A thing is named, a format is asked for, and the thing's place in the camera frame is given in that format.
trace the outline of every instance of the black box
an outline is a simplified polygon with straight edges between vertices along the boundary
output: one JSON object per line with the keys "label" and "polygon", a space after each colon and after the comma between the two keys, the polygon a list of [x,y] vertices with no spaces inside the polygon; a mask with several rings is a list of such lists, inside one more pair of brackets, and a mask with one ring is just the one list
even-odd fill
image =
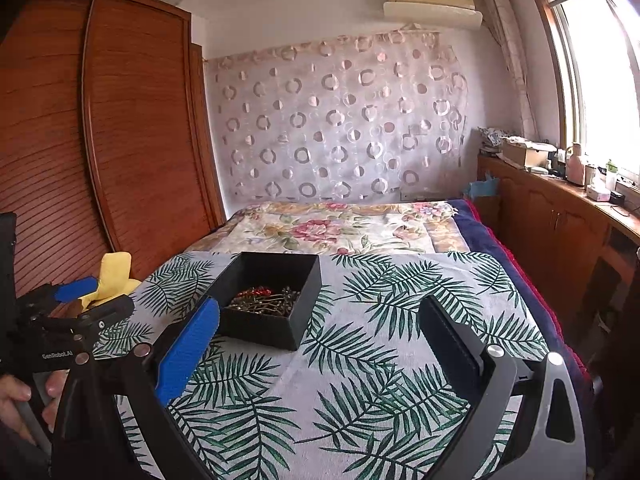
{"label": "black box", "polygon": [[[278,293],[287,285],[300,292],[289,317],[226,308],[238,292],[252,286],[265,286]],[[217,334],[297,350],[321,286],[316,254],[243,252],[222,271],[206,295],[215,298],[220,306]]]}

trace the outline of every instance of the red trim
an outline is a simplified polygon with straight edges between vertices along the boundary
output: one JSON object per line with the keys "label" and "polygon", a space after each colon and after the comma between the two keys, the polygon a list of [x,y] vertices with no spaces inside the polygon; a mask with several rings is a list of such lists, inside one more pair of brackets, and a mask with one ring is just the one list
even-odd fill
{"label": "red trim", "polygon": [[[482,223],[482,221],[480,219],[480,214],[478,213],[478,210],[476,209],[476,206],[474,205],[474,203],[471,202],[471,200],[469,200],[468,198],[465,198],[465,202],[469,206],[469,209],[471,209],[471,213],[474,216],[474,219],[477,220],[478,222]],[[536,298],[538,298],[538,301],[545,308],[545,310],[547,311],[547,313],[551,317],[551,320],[554,322],[554,326],[556,327],[556,332],[558,332],[558,335],[560,336],[560,339],[564,343],[564,337],[562,337],[562,327],[560,326],[560,323],[558,322],[558,318],[556,317],[556,313],[551,309],[551,307],[548,306],[548,304],[546,304],[545,298],[543,298],[542,294],[540,294],[538,292],[538,290],[536,289],[536,286],[531,282],[531,280],[527,276],[527,273],[522,269],[522,267],[520,266],[520,264],[516,260],[515,256],[513,256],[513,254],[511,253],[511,251],[508,250],[502,244],[502,242],[500,240],[498,240],[498,238],[495,237],[495,234],[491,229],[489,229],[487,226],[484,226],[484,227],[486,228],[487,232],[489,233],[489,236],[494,240],[494,242],[496,242],[498,244],[498,246],[507,254],[507,258],[509,259],[509,261],[513,264],[513,266],[516,268],[516,270],[518,271],[518,273],[520,274],[522,279],[525,281],[525,283],[527,283],[527,285],[529,285],[529,288],[533,291],[533,293],[535,294]],[[564,345],[574,355],[575,362],[577,363],[578,368],[580,368],[580,371],[582,372],[584,377],[590,380],[591,376],[589,375],[587,367],[582,363],[581,359],[574,352],[574,349],[572,349],[566,343],[564,343]]]}

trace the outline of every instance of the floral blanket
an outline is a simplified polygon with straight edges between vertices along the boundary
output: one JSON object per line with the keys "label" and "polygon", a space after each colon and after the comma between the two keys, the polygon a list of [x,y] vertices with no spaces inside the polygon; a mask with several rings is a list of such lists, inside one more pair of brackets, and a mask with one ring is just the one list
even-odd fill
{"label": "floral blanket", "polygon": [[[174,256],[132,293],[133,315],[100,334],[94,355],[155,341],[233,257]],[[217,478],[423,478],[468,411],[418,327],[426,294],[512,355],[548,352],[523,297],[488,254],[336,254],[320,256],[320,267],[322,289],[296,352],[217,336],[168,407]],[[161,478],[120,402],[134,452]],[[476,477],[497,466],[520,402],[512,397]]]}
{"label": "floral blanket", "polygon": [[468,251],[447,202],[264,202],[237,212],[187,251],[408,254]]}

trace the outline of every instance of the air conditioner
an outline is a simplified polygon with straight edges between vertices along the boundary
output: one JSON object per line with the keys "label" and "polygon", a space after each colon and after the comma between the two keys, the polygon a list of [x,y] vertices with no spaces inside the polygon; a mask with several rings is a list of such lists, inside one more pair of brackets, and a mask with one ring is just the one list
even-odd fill
{"label": "air conditioner", "polygon": [[474,0],[388,0],[385,17],[396,22],[478,30],[482,13]]}

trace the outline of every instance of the finger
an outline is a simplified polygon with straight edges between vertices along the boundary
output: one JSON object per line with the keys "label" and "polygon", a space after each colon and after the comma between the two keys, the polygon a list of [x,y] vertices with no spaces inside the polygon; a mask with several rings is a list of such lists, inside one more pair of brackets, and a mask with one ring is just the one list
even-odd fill
{"label": "finger", "polygon": [[42,418],[49,425],[49,431],[53,433],[56,425],[56,416],[58,414],[58,406],[60,405],[60,397],[53,399],[47,407],[42,410]]}
{"label": "finger", "polygon": [[34,444],[33,438],[27,426],[25,425],[18,409],[15,407],[13,401],[9,399],[0,400],[0,421],[8,428],[14,430],[24,440]]}
{"label": "finger", "polygon": [[45,388],[49,397],[59,397],[62,395],[62,390],[65,387],[66,377],[69,375],[69,370],[56,370],[52,372],[47,378]]}
{"label": "finger", "polygon": [[29,400],[31,388],[12,375],[0,378],[0,399]]}

